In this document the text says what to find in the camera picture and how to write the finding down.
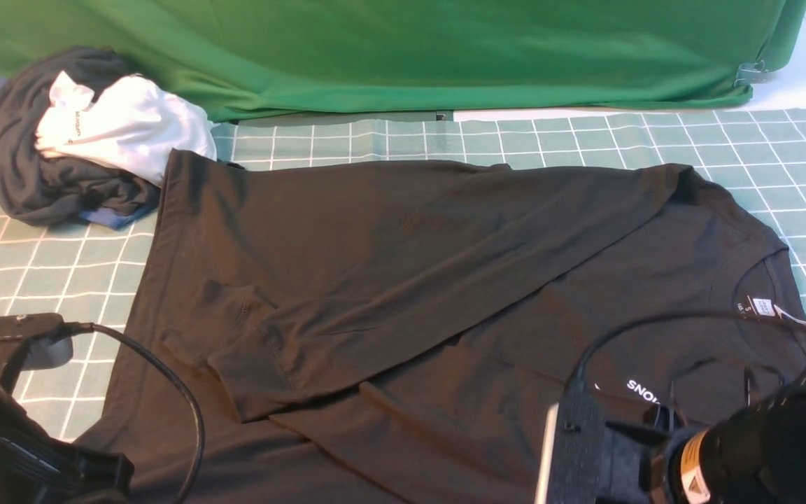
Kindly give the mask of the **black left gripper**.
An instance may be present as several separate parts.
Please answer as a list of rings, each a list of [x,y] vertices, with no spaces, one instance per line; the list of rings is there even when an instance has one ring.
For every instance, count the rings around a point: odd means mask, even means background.
[[[126,456],[50,437],[0,389],[0,503],[127,503]]]

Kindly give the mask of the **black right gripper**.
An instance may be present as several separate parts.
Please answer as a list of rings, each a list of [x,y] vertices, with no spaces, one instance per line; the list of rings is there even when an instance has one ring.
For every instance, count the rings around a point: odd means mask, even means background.
[[[600,503],[679,503],[674,476],[678,447],[688,439],[674,408],[652,405],[643,421],[605,422]]]

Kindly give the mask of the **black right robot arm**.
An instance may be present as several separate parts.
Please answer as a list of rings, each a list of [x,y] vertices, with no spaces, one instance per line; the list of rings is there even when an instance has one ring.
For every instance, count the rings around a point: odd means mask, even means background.
[[[713,426],[652,409],[643,426],[608,422],[595,503],[806,503],[806,369]]]

